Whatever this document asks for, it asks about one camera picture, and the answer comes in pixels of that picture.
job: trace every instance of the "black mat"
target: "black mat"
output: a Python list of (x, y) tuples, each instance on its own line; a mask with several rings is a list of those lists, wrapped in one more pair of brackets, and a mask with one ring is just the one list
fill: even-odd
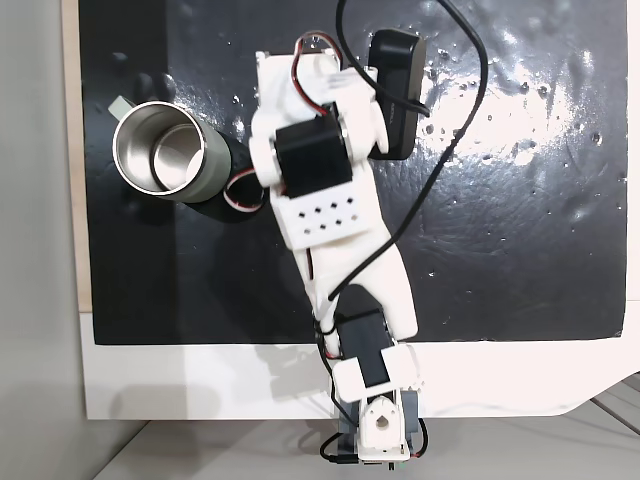
[[(458, 2), (492, 57), (473, 130), (399, 244), (419, 341), (576, 340), (622, 331), (626, 275), (626, 2)], [(269, 209), (226, 225), (145, 198), (111, 158), (106, 108), (148, 74), (246, 143), (255, 51), (334, 32), (334, 2), (80, 1), (87, 193), (98, 344), (311, 343), (310, 306)], [(462, 124), (476, 54), (435, 2), (352, 0), (346, 30), (428, 39), (433, 117), (407, 162), (376, 163), (394, 229)], [(156, 89), (156, 96), (166, 92)]]

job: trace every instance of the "white table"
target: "white table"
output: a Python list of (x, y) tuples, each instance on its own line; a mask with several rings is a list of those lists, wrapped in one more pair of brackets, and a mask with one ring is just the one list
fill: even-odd
[[(425, 457), (395, 472), (430, 480), (635, 480), (640, 437), (588, 403), (563, 417), (436, 419)], [(333, 422), (151, 422), (97, 480), (394, 478), (318, 456)]]

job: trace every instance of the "cup rim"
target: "cup rim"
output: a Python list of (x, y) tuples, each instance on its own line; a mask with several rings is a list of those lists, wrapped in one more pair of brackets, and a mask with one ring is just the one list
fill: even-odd
[[(118, 154), (118, 137), (120, 135), (120, 129), (123, 127), (123, 125), (126, 123), (126, 121), (129, 119), (129, 117), (131, 117), (134, 113), (136, 113), (139, 110), (142, 110), (144, 108), (150, 107), (150, 106), (162, 106), (162, 107), (168, 107), (168, 108), (172, 108), (174, 110), (177, 110), (178, 112), (180, 112), (182, 115), (184, 115), (190, 122), (191, 124), (195, 127), (196, 132), (198, 133), (198, 137), (200, 138), (200, 145), (202, 148), (202, 162), (200, 163), (200, 168), (198, 169), (198, 172), (193, 176), (193, 178), (191, 178), (189, 181), (186, 181), (183, 185), (180, 185), (177, 188), (174, 188), (172, 190), (163, 190), (160, 192), (157, 191), (153, 191), (153, 190), (147, 190), (146, 188), (141, 187), (140, 185), (136, 184), (135, 182), (133, 182), (128, 175), (124, 172), (124, 169), (122, 168), (121, 165), (121, 161), (120, 161), (120, 155)], [(147, 195), (151, 195), (154, 197), (166, 197), (166, 196), (170, 196), (170, 195), (174, 195), (176, 193), (182, 192), (183, 190), (185, 190), (186, 188), (188, 188), (190, 185), (193, 185), (197, 180), (198, 177), (200, 177), (200, 175), (202, 174), (202, 171), (204, 170), (205, 167), (205, 163), (206, 163), (206, 154), (207, 154), (207, 140), (204, 136), (204, 132), (202, 131), (202, 127), (200, 126), (200, 124), (197, 122), (197, 120), (195, 119), (195, 117), (193, 115), (191, 115), (189, 112), (187, 112), (185, 109), (174, 105), (173, 103), (168, 103), (168, 102), (161, 102), (161, 101), (153, 101), (153, 102), (145, 102), (145, 103), (141, 103), (140, 105), (137, 105), (135, 107), (133, 107), (131, 110), (129, 110), (124, 117), (122, 117), (122, 119), (118, 122), (118, 126), (116, 127), (116, 131), (113, 134), (113, 142), (112, 142), (112, 156), (113, 156), (113, 161), (116, 164), (116, 168), (118, 169), (118, 172), (120, 173), (120, 176), (129, 184), (131, 185), (133, 188), (135, 188), (136, 190), (138, 190), (139, 192), (142, 192), (144, 194)]]

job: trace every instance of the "stainless steel cup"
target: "stainless steel cup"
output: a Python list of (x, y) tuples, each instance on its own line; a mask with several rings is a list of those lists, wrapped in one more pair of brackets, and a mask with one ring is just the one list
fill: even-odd
[(231, 154), (212, 127), (165, 102), (132, 107), (119, 97), (109, 111), (120, 120), (113, 160), (133, 188), (185, 203), (204, 202), (224, 188)]

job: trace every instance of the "wooden board edge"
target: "wooden board edge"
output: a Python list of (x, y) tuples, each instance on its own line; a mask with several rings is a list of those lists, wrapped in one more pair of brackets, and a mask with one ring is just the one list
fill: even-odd
[(78, 0), (61, 0), (61, 2), (67, 142), (78, 309), (80, 313), (91, 313), (91, 268), (84, 169), (82, 73), (80, 69), (80, 20)]

